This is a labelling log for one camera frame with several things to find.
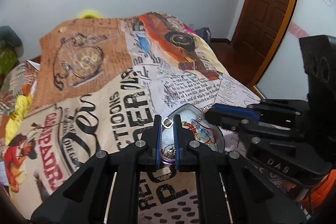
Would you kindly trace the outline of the newspaper print bedspread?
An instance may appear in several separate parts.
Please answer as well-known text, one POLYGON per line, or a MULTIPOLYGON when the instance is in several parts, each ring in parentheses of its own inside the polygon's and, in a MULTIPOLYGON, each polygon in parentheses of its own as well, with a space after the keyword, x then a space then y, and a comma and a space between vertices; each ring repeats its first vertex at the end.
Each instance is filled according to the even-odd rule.
POLYGON ((157 12, 68 20, 40 45, 40 68, 15 69, 9 84, 15 94, 27 81, 32 101, 1 154, 1 223, 305 222, 246 158, 238 127, 205 120, 215 103, 248 108, 260 100, 180 20, 157 12))

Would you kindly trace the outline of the dark bag on floor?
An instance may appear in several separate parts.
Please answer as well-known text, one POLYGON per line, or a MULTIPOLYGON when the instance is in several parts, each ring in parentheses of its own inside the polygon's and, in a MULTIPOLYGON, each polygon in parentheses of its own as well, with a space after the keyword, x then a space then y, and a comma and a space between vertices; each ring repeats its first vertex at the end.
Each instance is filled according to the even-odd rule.
POLYGON ((194 31, 197 36, 202 38, 207 44, 211 42, 211 31, 208 27, 203 27, 194 31))

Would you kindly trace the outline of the brown wooden door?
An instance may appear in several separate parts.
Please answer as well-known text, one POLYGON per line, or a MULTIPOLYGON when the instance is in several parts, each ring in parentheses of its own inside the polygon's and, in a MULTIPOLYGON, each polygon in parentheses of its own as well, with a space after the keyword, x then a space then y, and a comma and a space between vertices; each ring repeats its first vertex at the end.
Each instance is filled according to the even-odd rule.
POLYGON ((245 0, 232 45, 244 75, 241 83, 255 86, 276 53, 296 0, 245 0))

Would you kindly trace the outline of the yellow round object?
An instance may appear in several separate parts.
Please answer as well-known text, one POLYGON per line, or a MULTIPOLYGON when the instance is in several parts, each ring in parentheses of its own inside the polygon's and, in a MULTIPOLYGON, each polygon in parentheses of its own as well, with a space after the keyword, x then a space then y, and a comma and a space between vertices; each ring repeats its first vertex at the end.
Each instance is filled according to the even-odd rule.
POLYGON ((95 11, 85 10, 77 15, 78 19, 101 19, 102 16, 95 11))

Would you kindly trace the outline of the yellow cloth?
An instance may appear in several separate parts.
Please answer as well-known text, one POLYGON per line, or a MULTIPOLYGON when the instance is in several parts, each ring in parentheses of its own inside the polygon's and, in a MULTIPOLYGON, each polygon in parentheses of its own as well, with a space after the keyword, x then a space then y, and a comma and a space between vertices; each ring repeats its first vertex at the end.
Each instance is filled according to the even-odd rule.
POLYGON ((17 97, 14 111, 10 114, 10 119, 5 127, 5 145, 9 145, 17 134, 18 128, 30 108, 31 101, 31 96, 19 95, 17 97))

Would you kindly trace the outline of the green cloth covered stand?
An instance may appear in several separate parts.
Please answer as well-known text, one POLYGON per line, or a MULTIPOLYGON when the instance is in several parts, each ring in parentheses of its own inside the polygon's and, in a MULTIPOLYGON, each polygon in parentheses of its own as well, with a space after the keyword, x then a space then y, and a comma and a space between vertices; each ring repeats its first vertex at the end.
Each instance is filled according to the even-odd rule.
POLYGON ((1 76, 6 76, 14 65, 17 63, 18 57, 15 50, 1 49, 0 54, 0 73, 1 76))

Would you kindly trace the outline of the dark green plush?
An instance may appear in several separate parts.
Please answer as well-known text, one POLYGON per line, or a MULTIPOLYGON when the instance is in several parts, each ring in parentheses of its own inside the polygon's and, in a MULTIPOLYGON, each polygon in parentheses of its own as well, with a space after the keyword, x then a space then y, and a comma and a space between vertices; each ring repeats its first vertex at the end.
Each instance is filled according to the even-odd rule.
POLYGON ((9 26, 0 27, 1 50, 21 50, 23 43, 16 32, 9 26))

